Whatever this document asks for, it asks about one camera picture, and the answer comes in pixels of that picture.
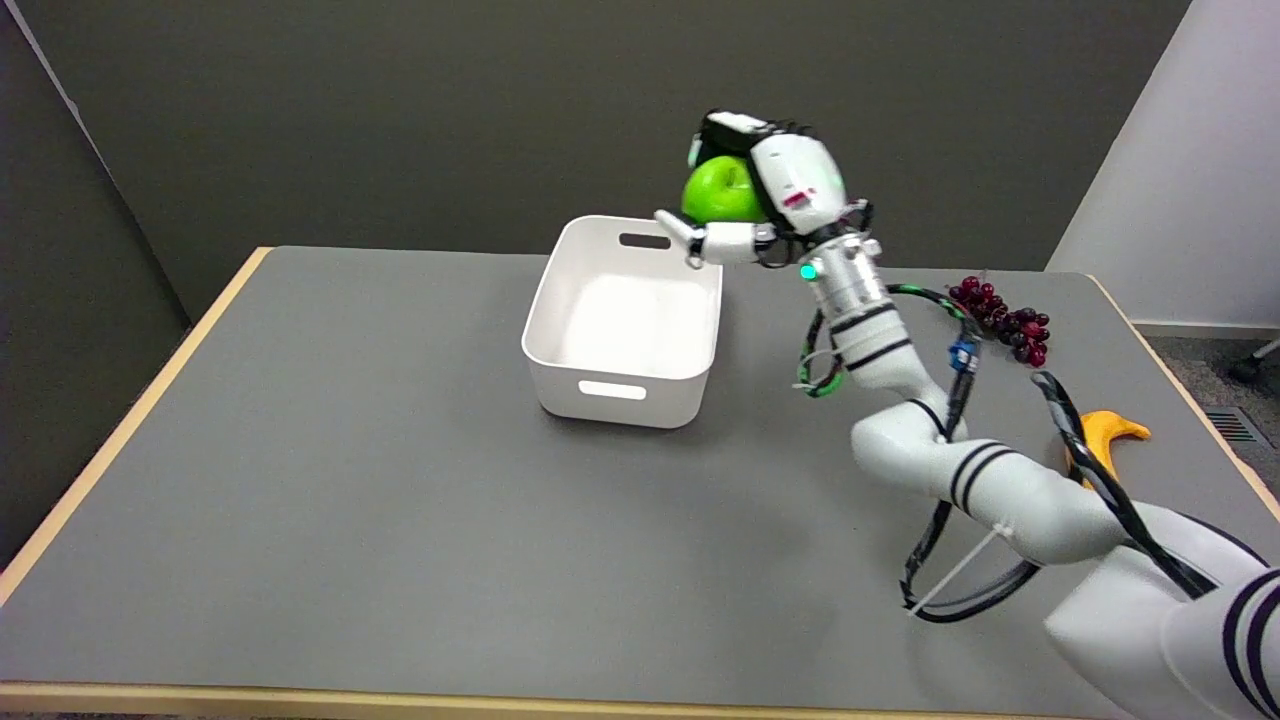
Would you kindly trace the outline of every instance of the gray tabletop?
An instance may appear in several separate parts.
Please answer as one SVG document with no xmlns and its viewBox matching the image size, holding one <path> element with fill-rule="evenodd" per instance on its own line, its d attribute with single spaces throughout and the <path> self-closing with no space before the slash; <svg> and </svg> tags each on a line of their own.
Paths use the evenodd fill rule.
<svg viewBox="0 0 1280 720">
<path fill-rule="evenodd" d="M 794 272 L 727 273 L 701 413 L 658 432 L 539 407 L 520 333 L 544 261 L 269 254 L 0 609 L 0 678 L 1119 715 L 1041 629 L 1089 564 L 966 623 L 908 619 L 931 503 L 852 468 L 850 423 L 888 397 L 790 388 L 812 311 Z M 1280 557 L 1092 281 L 991 277 L 1053 315 L 1048 368 L 1083 410 L 1151 427 L 1115 447 L 1134 496 Z M 945 378 L 951 322 L 900 306 Z M 1027 375 L 993 348 L 970 428 L 1060 466 Z M 979 534 L 965 519 L 942 555 Z"/>
</svg>

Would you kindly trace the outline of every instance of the gray wall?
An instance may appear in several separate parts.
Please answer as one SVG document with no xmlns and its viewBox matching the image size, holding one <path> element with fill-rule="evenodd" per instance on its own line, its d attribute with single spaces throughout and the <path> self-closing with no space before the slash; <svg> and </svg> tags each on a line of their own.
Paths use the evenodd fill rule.
<svg viewBox="0 0 1280 720">
<path fill-rule="evenodd" d="M 137 225 L 0 9 L 0 568 L 184 328 Z"/>
<path fill-rule="evenodd" d="M 1134 322 L 1280 334 L 1277 38 L 1275 0 L 1192 4 L 1053 269 L 1097 275 Z"/>
<path fill-rule="evenodd" d="M 183 302 L 253 246 L 547 251 L 710 105 L 813 123 L 887 263 L 1043 268 L 1187 0 L 19 0 Z"/>
</svg>

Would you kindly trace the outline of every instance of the bin handle hole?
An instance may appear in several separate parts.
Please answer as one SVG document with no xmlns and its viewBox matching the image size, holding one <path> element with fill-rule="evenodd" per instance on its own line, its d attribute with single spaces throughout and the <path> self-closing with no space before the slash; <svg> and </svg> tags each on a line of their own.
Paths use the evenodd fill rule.
<svg viewBox="0 0 1280 720">
<path fill-rule="evenodd" d="M 645 247 L 648 250 L 671 250 L 671 238 L 662 234 L 640 234 L 625 232 L 618 236 L 618 242 L 627 247 Z"/>
<path fill-rule="evenodd" d="M 620 386 L 617 383 L 598 383 L 595 380 L 577 380 L 577 389 L 582 395 L 620 397 L 622 400 L 644 400 L 649 395 L 649 391 L 640 386 Z"/>
</svg>

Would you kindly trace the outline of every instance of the white wall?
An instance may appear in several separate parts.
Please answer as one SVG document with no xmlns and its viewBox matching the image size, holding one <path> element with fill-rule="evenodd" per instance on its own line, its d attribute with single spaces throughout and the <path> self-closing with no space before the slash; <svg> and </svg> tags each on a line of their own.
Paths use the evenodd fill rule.
<svg viewBox="0 0 1280 720">
<path fill-rule="evenodd" d="M 1280 327 L 1280 0 L 1194 0 L 1050 270 L 1134 322 Z"/>
</svg>

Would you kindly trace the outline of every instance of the wooden table edge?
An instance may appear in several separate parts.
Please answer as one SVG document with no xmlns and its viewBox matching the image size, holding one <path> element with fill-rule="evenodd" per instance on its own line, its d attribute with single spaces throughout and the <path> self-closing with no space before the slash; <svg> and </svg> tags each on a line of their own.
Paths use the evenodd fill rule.
<svg viewBox="0 0 1280 720">
<path fill-rule="evenodd" d="M 102 473 L 105 473 L 111 465 L 111 461 L 115 460 L 115 456 L 119 455 L 124 445 L 129 442 L 134 430 L 138 429 L 142 420 L 146 419 L 147 414 L 151 413 L 151 409 L 160 401 L 164 392 L 169 389 L 169 386 L 173 384 L 173 379 L 178 377 L 178 373 L 182 372 L 187 360 L 189 360 L 196 352 L 196 348 L 200 347 L 201 342 L 204 342 L 209 331 L 211 331 L 218 323 L 218 319 L 223 316 L 223 313 L 227 311 L 227 306 L 232 304 L 232 300 L 236 299 L 236 295 L 239 293 L 242 287 L 244 287 L 244 283 L 248 282 L 253 270 L 257 269 L 257 266 L 262 263 L 262 259 L 266 258 L 270 251 L 270 247 L 259 247 L 248 256 L 248 260 L 241 265 L 241 269 L 237 270 L 232 281 L 227 283 L 227 287 L 223 288 L 221 293 L 219 293 L 218 300 L 215 300 L 209 307 L 205 316 L 196 323 L 196 327 L 193 327 L 189 333 L 187 333 L 187 337 L 183 338 L 180 345 L 178 345 L 178 350 L 175 350 L 169 357 L 169 361 L 160 368 L 160 372 L 156 373 L 151 384 L 142 391 L 142 395 L 138 396 L 138 401 L 133 404 L 133 407 L 129 407 L 124 419 L 120 420 L 120 424 L 118 424 L 114 430 L 111 430 L 111 434 L 108 436 L 106 442 L 104 442 L 102 447 L 97 450 L 93 459 L 88 461 L 88 465 L 84 466 L 72 486 L 67 488 L 67 492 L 63 493 L 63 497 L 56 505 L 54 505 L 54 509 L 50 510 L 47 516 L 45 516 L 45 520 L 40 523 L 40 527 L 36 528 L 36 532 L 32 533 L 31 538 L 22 546 L 22 550 L 18 551 L 18 555 L 15 555 L 13 561 L 9 562 L 9 566 L 5 568 L 4 573 L 0 573 L 0 607 L 4 607 L 5 602 L 9 601 L 9 597 L 13 596 L 13 592 L 18 589 L 18 584 L 22 583 L 22 580 L 27 577 L 27 573 L 29 573 L 36 565 L 36 561 L 40 560 L 40 556 L 44 555 L 45 550 L 47 550 L 49 544 L 54 542 L 58 533 L 61 532 L 64 525 L 67 525 L 72 514 L 76 512 L 79 503 L 88 496 L 90 491 L 93 489 L 93 486 L 97 484 Z"/>
<path fill-rule="evenodd" d="M 1226 441 L 1222 438 L 1222 434 L 1219 433 L 1217 428 L 1213 427 L 1213 423 L 1208 421 L 1208 416 L 1204 415 L 1204 410 L 1202 410 L 1199 404 L 1196 402 L 1196 398 L 1192 397 L 1192 393 L 1187 391 L 1187 387 L 1181 383 L 1181 380 L 1174 377 L 1172 370 L 1169 369 L 1169 365 L 1165 365 L 1165 361 L 1160 357 L 1160 355 L 1156 355 L 1156 351 L 1151 348 L 1151 343 L 1147 342 L 1147 338 L 1142 337 L 1142 333 L 1138 332 L 1138 328 L 1135 328 L 1133 323 L 1129 322 L 1129 316 L 1124 314 L 1124 310 L 1120 309 L 1120 305 L 1116 302 L 1115 297 L 1111 297 L 1111 293 L 1107 292 L 1107 288 L 1103 287 L 1101 282 L 1098 282 L 1098 278 L 1093 275 L 1085 275 L 1085 277 L 1093 281 L 1093 284 L 1098 286 L 1098 290 L 1101 290 L 1102 295 L 1106 296 L 1107 301 L 1111 302 L 1111 306 L 1116 309 L 1116 313 L 1119 313 L 1120 316 L 1124 319 L 1125 324 L 1129 325 L 1129 331 L 1133 333 L 1133 336 L 1138 338 L 1138 342 L 1140 342 L 1143 347 L 1147 348 L 1147 354 L 1151 355 L 1151 359 L 1156 361 L 1156 365 L 1160 366 L 1160 369 L 1165 373 L 1165 377 L 1169 378 L 1169 382 L 1172 383 L 1174 389 L 1176 389 L 1178 393 L 1183 396 L 1183 401 L 1185 401 L 1187 405 L 1190 406 L 1192 413 L 1196 413 L 1196 416 L 1199 418 L 1199 421 L 1203 423 L 1204 428 L 1208 429 L 1208 434 L 1217 441 L 1217 445 L 1219 447 L 1222 448 L 1222 452 L 1226 454 L 1226 456 L 1235 465 L 1235 469 L 1240 471 L 1240 475 L 1244 477 L 1244 480 L 1248 482 L 1249 487 L 1253 488 L 1253 492 L 1257 493 L 1258 500 L 1262 501 L 1262 505 L 1266 505 L 1267 510 L 1271 511 L 1271 515 L 1276 520 L 1280 520 L 1280 502 L 1276 501 L 1276 496 L 1271 492 L 1271 488 L 1268 488 L 1267 484 L 1262 482 L 1262 477 L 1258 475 L 1258 471 L 1254 470 L 1248 462 L 1240 460 L 1240 457 L 1235 454 L 1235 451 L 1231 450 L 1231 446 L 1226 443 Z"/>
<path fill-rule="evenodd" d="M 111 461 L 155 407 L 174 378 L 200 347 L 223 313 L 253 275 L 271 251 L 259 247 L 241 265 L 236 275 L 205 315 L 182 341 L 169 361 L 106 438 L 93 459 L 76 478 L 31 539 L 0 574 L 0 607 L 36 565 L 54 538 L 63 529 L 79 503 L 88 496 Z M 1271 514 L 1280 520 L 1280 502 L 1258 477 L 1243 462 L 1217 433 L 1187 388 L 1151 348 L 1142 333 L 1129 322 L 1106 287 L 1087 275 L 1102 291 L 1111 306 L 1165 373 L 1183 400 L 1201 419 L 1210 434 L 1236 466 Z M 649 702 L 553 701 L 535 698 L 490 698 L 463 696 L 393 694 L 355 691 L 306 691 L 278 688 L 229 688 L 197 685 L 137 685 L 93 683 L 27 683 L 0 682 L 0 711 L 4 712 L 116 712 L 137 715 L 239 715 L 329 717 L 334 720 L 389 720 L 410 714 L 430 714 L 435 720 L 541 720 L 588 716 L 593 720 L 643 720 L 646 717 L 704 717 L 713 720 L 1015 720 L 1012 715 L 929 714 L 915 711 L 810 710 L 787 707 L 736 707 L 709 705 L 668 705 Z M 1037 720 L 1052 720 L 1036 716 Z"/>
</svg>

